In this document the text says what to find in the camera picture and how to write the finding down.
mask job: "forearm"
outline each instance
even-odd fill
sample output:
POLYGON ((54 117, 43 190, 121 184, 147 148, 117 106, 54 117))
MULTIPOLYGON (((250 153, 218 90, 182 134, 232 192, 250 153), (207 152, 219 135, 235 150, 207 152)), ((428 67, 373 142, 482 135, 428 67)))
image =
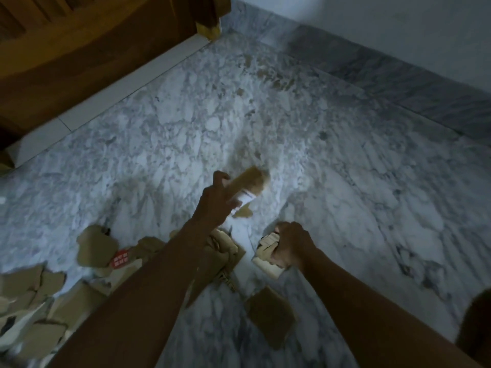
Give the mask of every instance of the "forearm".
POLYGON ((478 367, 441 335, 330 261, 319 249, 300 268, 359 365, 478 367))
POLYGON ((52 360, 56 367, 154 367, 209 234, 188 222, 91 315, 52 360))

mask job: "gray baseboard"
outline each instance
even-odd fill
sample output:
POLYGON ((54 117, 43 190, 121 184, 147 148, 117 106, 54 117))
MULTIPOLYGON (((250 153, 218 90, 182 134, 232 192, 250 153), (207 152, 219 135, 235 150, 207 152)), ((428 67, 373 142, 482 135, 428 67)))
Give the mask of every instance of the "gray baseboard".
POLYGON ((491 94, 326 31, 232 0, 222 18, 233 29, 374 96, 491 145, 491 94))

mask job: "white tile strip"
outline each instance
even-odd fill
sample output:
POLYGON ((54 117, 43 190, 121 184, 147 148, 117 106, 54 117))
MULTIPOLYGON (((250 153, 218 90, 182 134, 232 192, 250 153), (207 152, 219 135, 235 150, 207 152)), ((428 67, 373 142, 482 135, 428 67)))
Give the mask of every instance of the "white tile strip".
POLYGON ((59 116, 60 120, 71 130, 78 129, 107 110, 123 98, 168 71, 208 43, 200 35, 194 35, 179 45, 166 51, 122 79, 102 89, 82 103, 72 107, 59 116))
POLYGON ((54 118, 7 147, 7 152, 17 168, 69 134, 65 124, 54 118))
POLYGON ((7 148, 7 152, 19 167, 26 161, 50 147, 71 131, 78 129, 120 100, 168 71, 188 56, 208 44, 208 40, 194 35, 164 54, 148 62, 122 79, 102 89, 82 103, 62 113, 57 118, 34 129, 20 141, 7 148))

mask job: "wall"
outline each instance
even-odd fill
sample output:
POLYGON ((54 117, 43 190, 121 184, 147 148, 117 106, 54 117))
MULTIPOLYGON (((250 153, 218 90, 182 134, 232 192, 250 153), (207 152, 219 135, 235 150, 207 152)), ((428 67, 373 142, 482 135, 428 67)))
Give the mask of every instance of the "wall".
POLYGON ((491 0, 242 0, 491 93, 491 0))

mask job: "white sticker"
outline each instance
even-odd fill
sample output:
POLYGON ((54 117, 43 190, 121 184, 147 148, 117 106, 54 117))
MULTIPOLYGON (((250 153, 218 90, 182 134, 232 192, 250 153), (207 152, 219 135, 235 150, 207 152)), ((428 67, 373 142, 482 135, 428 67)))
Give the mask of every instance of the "white sticker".
POLYGON ((239 192, 237 192, 235 194, 235 196, 232 198, 232 200, 238 200, 240 201, 242 204, 240 207, 238 208, 235 208, 234 210, 232 210, 232 212, 230 213, 230 215, 234 215, 235 213, 237 213, 237 211, 242 208, 245 204, 251 202, 252 200, 254 200, 256 198, 256 195, 254 195, 252 192, 250 191, 247 191, 245 188, 243 188, 242 190, 240 190, 239 192))

